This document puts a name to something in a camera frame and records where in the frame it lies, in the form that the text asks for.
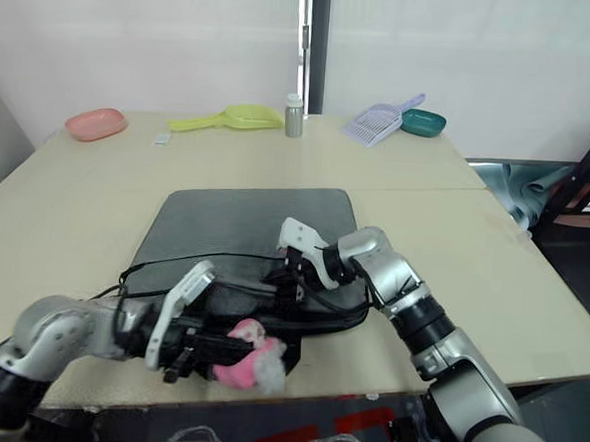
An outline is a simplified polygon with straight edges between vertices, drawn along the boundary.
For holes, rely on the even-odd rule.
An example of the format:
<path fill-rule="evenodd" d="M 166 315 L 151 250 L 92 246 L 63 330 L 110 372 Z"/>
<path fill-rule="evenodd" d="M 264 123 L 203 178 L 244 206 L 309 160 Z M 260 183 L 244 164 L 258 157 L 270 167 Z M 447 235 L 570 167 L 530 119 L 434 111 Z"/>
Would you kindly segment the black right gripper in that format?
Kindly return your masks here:
<path fill-rule="evenodd" d="M 310 290 L 319 292 L 322 284 L 315 267 L 295 248 L 285 249 L 284 271 L 271 271 L 261 278 L 263 284 L 277 287 L 277 304 L 303 304 Z"/>

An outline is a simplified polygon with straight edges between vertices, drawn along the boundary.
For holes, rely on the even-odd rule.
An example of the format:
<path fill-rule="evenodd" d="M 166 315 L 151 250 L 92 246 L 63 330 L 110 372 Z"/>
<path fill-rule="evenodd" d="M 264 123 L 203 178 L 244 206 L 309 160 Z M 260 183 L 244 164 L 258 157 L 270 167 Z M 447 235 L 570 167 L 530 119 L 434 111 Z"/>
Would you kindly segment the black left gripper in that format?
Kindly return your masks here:
<path fill-rule="evenodd" d="M 196 368 L 234 366 L 248 352 L 254 351 L 253 344 L 249 341 L 200 333 L 204 325 L 205 322 L 200 318 L 180 316 L 172 320 L 163 340 L 164 382 L 176 383 L 180 377 L 188 378 Z"/>

